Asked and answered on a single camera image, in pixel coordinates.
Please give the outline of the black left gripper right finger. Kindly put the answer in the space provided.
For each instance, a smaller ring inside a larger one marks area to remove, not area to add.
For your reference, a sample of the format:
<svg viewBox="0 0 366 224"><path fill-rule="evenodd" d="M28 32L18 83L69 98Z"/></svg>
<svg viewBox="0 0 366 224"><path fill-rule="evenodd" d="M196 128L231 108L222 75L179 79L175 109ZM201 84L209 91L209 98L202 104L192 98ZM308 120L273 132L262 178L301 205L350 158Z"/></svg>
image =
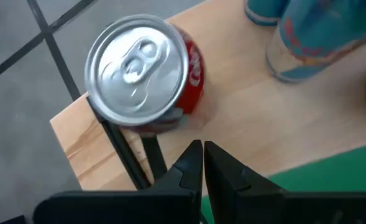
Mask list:
<svg viewBox="0 0 366 224"><path fill-rule="evenodd" d="M204 170L215 223L366 223L366 192L292 192L212 141Z"/></svg>

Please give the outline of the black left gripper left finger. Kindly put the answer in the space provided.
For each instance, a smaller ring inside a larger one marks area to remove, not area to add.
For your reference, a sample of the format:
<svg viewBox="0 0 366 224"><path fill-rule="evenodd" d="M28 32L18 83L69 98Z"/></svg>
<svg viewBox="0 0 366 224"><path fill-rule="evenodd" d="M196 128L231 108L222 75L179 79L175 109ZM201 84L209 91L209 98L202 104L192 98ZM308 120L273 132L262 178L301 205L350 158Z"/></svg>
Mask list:
<svg viewBox="0 0 366 224"><path fill-rule="evenodd" d="M153 186L136 191L69 191L40 202L34 223L199 223L203 145L194 140Z"/></svg>

